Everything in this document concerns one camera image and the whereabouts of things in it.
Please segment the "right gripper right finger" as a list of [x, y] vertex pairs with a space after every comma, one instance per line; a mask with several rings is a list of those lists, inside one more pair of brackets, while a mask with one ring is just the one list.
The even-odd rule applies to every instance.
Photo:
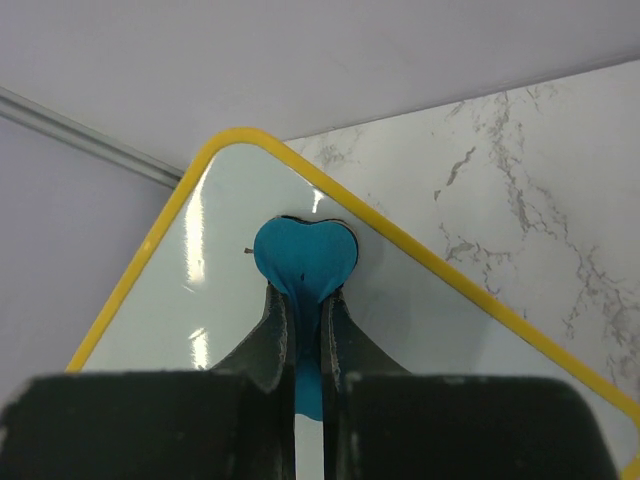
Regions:
[[614, 479], [597, 421], [570, 385], [539, 377], [419, 375], [352, 320], [319, 324], [328, 479]]

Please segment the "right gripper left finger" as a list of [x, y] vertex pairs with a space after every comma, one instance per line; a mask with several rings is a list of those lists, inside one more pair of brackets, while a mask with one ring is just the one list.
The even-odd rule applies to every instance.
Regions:
[[209, 370], [30, 380], [1, 414], [5, 479], [291, 479], [295, 334], [288, 299]]

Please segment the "yellow framed small whiteboard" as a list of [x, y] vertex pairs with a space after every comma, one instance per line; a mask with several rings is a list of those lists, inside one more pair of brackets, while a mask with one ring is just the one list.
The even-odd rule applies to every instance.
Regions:
[[620, 474], [639, 475], [639, 407], [273, 136], [214, 135], [198, 152], [114, 288], [69, 370], [204, 370], [258, 323], [266, 281], [251, 249], [278, 215], [341, 219], [359, 260], [344, 287], [357, 325], [413, 372], [525, 375], [576, 388]]

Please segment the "blue heart eraser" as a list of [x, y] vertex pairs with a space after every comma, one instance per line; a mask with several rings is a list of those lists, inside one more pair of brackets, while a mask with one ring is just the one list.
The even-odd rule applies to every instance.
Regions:
[[296, 336], [295, 412], [323, 419], [320, 362], [322, 304], [341, 288], [359, 256], [355, 233], [344, 222], [279, 216], [257, 232], [253, 245], [259, 272], [292, 309]]

